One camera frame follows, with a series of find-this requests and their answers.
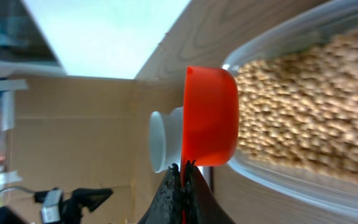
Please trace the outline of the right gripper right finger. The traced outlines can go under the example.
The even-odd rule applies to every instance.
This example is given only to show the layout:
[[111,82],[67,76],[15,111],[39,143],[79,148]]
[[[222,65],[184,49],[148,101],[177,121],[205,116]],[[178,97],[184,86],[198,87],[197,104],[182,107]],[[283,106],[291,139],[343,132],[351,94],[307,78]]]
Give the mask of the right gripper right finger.
[[186,162],[184,181],[183,209],[187,224],[235,224],[216,201],[195,161]]

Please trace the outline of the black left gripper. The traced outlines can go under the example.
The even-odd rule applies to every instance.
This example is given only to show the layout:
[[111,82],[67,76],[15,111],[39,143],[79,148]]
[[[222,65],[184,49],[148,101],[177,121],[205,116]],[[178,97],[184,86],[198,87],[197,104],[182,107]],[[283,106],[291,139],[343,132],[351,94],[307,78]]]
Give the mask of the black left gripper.
[[[48,191],[40,191],[34,194],[35,203],[43,203]],[[61,223],[58,224],[80,224],[83,218],[82,209],[85,207],[90,213],[101,206],[114,191],[112,189],[84,189],[79,188],[71,193],[69,199],[62,202]]]

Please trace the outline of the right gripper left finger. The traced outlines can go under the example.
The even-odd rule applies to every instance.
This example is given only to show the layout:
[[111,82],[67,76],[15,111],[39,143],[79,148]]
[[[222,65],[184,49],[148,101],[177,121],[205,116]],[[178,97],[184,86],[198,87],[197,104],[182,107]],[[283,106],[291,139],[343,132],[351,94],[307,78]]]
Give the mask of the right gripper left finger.
[[177,164],[168,167],[162,182],[138,224],[181,224],[182,191]]

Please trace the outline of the red plastic measuring scoop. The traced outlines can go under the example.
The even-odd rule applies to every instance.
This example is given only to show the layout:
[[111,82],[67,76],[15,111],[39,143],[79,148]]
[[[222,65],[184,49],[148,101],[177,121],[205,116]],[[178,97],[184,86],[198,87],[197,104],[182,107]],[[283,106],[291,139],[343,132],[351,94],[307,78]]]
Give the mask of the red plastic measuring scoop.
[[234,155],[239,103],[234,77],[221,68],[189,66],[183,99],[181,184],[198,166],[221,166]]

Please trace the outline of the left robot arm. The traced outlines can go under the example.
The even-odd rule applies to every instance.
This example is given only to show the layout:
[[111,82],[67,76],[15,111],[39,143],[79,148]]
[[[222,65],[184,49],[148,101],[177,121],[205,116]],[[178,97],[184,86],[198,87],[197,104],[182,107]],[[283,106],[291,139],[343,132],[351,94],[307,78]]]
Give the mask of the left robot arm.
[[[40,217],[43,224],[80,224],[83,208],[93,212],[114,193],[112,189],[78,188],[64,200],[63,190],[56,187],[37,192],[22,186],[13,186],[13,189],[31,194],[34,202],[42,205]],[[26,224],[26,221],[9,207],[2,206],[0,224]]]

